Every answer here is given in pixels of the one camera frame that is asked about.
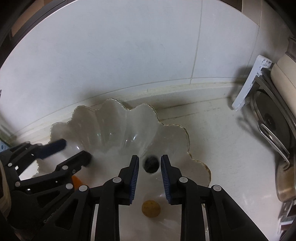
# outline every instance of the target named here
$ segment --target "bowl rim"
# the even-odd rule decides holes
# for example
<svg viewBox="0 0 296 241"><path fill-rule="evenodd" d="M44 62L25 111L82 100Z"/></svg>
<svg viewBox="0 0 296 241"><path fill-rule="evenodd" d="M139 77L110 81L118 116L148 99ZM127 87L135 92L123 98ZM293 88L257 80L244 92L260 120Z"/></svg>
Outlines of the bowl rim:
<svg viewBox="0 0 296 241"><path fill-rule="evenodd" d="M204 166L204 168L206 169L206 171L207 171L208 174L209 174L209 184L208 184L208 186L210 185L210 183L211 183L211 181L212 181L211 170L209 169L209 167L208 167L204 162L199 161L199 160L196 160L196 159L193 159L192 154L191 154L190 151L189 151L189 150L190 150L190 138L189 138L189 134L188 134L186 128L183 127L183 126L181 126L181 125L179 125L179 124L168 124L168 125L166 125L166 124L161 123L160 120L159 120L159 118L158 118L157 112L156 112L156 110L154 109L154 107L151 106L150 104L147 104L147 103L139 104L139 105L137 105L137 106L134 107L134 108L127 108L127 107L125 107L125 106L124 106L119 100L116 100L116 99L114 99L114 98L108 98L108 99L106 99L104 102L101 103L101 105L100 105L99 108L96 108L96 109L92 109L91 107L86 106L86 105L78 105L78 106L74 109L74 111L73 111L73 113L72 113L72 116L71 116L71 119L70 119L69 121L67 121L67 122L56 122L56 123L53 123L53 124L51 125L51 127L50 127L50 132L49 132L49 142L48 142L48 143L50 143L50 142L52 141L52 127L53 127L55 124L58 124L58 123L68 124L69 122L71 122L71 121L73 120L74 112L75 112L79 107L84 107L84 108L89 109L89 110L92 111L92 112L95 112L95 111L99 110L99 109L101 108L101 106L102 106L106 101L108 101L108 100L116 101L116 102L119 103L119 104L120 104L125 110L128 110L128 111L131 111L131 110L133 110L133 109L135 109L135 108L137 108L138 106L141 106L141 105L147 105L147 106L149 106L149 107L153 110L153 112L154 112L154 114L155 114L155 116L156 116L156 118L157 118L158 123L160 123L162 126L178 126L178 127L182 128L182 129L185 131L185 133L186 133L186 137L187 137L187 140L188 140L187 154L190 156L190 158L191 158L193 161L196 161L196 162L198 162L198 163L200 163L200 164L202 164L202 165ZM37 166L38 166L38 168L37 168L37 173L38 173L38 171L39 171L39 163L38 163L38 161L37 161Z"/></svg>

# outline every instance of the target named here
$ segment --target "yellow ball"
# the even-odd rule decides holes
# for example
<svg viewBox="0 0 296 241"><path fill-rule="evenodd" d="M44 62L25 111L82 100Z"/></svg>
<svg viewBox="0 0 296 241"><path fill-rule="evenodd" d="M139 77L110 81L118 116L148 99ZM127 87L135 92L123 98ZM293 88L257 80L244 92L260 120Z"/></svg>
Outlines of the yellow ball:
<svg viewBox="0 0 296 241"><path fill-rule="evenodd" d="M160 205L156 201L147 200L142 204L142 213L149 218L157 217L160 210Z"/></svg>

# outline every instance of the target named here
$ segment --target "tile grout line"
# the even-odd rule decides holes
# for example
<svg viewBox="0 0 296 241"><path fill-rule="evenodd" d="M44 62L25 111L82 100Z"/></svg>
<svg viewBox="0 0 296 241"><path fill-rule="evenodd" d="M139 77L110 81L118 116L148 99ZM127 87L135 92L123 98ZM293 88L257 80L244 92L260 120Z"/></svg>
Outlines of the tile grout line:
<svg viewBox="0 0 296 241"><path fill-rule="evenodd" d="M245 79L244 77L194 77L194 78L188 78L188 79Z"/></svg>
<svg viewBox="0 0 296 241"><path fill-rule="evenodd" d="M193 63L193 68L192 68L192 73L191 73L191 78L190 78L190 83L189 84L191 84L191 81L192 81L192 78L193 78L193 72L194 72L195 62L196 62L196 57L197 57L198 44L199 44L199 41L200 41L200 29L201 29L201 25L202 25L202 5L201 5L201 8L200 8L200 27L199 27L199 30L198 30L198 37L197 37L195 58L194 58L194 63Z"/></svg>
<svg viewBox="0 0 296 241"><path fill-rule="evenodd" d="M255 47L256 47L256 43L257 43L257 40L258 40L258 36L259 36L260 25L261 25L261 18L262 18L262 11L263 11L263 3L262 3L262 1L263 1L263 0L260 1L260 2L261 2L261 12L260 12L259 28L258 28L258 32L257 32L257 36L256 36L256 40L255 40L255 43L254 43L253 51L252 51L251 56L250 56L250 58L249 58L248 64L247 64L247 66L246 66L246 68L245 68L245 70L244 70L244 75L245 75L245 73L246 73L246 71L247 71L247 68L248 68L248 66L249 66L249 64L250 64L250 61L251 61L251 58L252 58L252 56L253 56L253 53L254 53L254 50L255 50Z"/></svg>
<svg viewBox="0 0 296 241"><path fill-rule="evenodd" d="M37 121L39 121L39 120L41 120L41 119L43 119L43 118L45 118L45 117L51 115L51 114L54 114L54 113L56 113L56 112L58 112L58 111L60 111L60 110L62 110L62 109L64 109L64 108L67 108L67 107L71 106L71 105L78 104L78 103L80 103L80 102L82 102L82 101L86 101L86 100L88 100L88 99L95 98L95 97L99 97L99 96L101 96L101 95L109 94L109 93L112 93L112 92L115 92L115 91L120 91L120 90L124 90L124 89L128 89L128 88L138 87L138 86L141 86L141 85L147 85L147 84L153 84L153 83L162 83L162 82L173 81L173 80L191 80L191 78L181 78L181 79L163 80L163 81L158 81L158 82L152 82L152 83L146 83L146 84L134 85L134 86L130 86L130 87L122 88L122 89L117 89L117 90L109 91L109 92L102 93L102 94L99 94L99 95L95 95L95 96L89 97L89 98L87 98L87 99L83 99L83 100L81 100L81 101L78 101L78 102L75 102L75 103L73 103L73 104L67 105L67 106L65 106L65 107L62 107L62 108L60 108L60 109L58 109L58 110L55 110L54 112L51 112L51 113L49 113L49 114L47 114L47 115L45 115L45 116L43 116L43 117L41 117L41 118L35 120L34 122L32 122L32 123L26 125L25 127L23 127L23 128L21 128L20 130L16 131L16 132L13 133L12 135L15 135L17 132L19 132L19 131L25 129L26 127L30 126L31 124L33 124L33 123L35 123L35 122L37 122Z"/></svg>
<svg viewBox="0 0 296 241"><path fill-rule="evenodd" d="M271 56L271 60L273 60L274 57L275 57L275 54L276 54L277 48L278 48L278 46L279 46L279 42L280 42L280 38L281 38L282 30L283 30L283 29L281 29L281 31L279 31L279 36L278 36L278 39L277 39L276 48L275 48L275 50L274 50L273 55Z"/></svg>

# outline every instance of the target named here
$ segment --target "orange object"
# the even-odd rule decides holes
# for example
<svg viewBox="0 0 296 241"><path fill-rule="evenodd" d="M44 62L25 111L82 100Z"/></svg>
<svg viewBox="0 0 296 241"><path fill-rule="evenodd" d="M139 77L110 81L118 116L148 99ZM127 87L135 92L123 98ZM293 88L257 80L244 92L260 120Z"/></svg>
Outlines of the orange object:
<svg viewBox="0 0 296 241"><path fill-rule="evenodd" d="M72 181L75 190L77 190L81 185L83 185L82 181L75 175L72 176Z"/></svg>
<svg viewBox="0 0 296 241"><path fill-rule="evenodd" d="M160 205L154 200L148 200L142 204L142 213L149 218L157 217L160 210Z"/></svg>

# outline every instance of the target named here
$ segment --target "black ball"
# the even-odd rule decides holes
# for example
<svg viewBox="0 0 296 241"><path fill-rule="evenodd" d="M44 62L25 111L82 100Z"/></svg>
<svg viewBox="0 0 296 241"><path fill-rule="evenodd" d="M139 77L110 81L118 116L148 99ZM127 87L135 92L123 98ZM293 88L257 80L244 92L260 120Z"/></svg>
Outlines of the black ball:
<svg viewBox="0 0 296 241"><path fill-rule="evenodd" d="M144 162L144 170L147 173L155 173L159 169L159 161L156 156L148 156Z"/></svg>

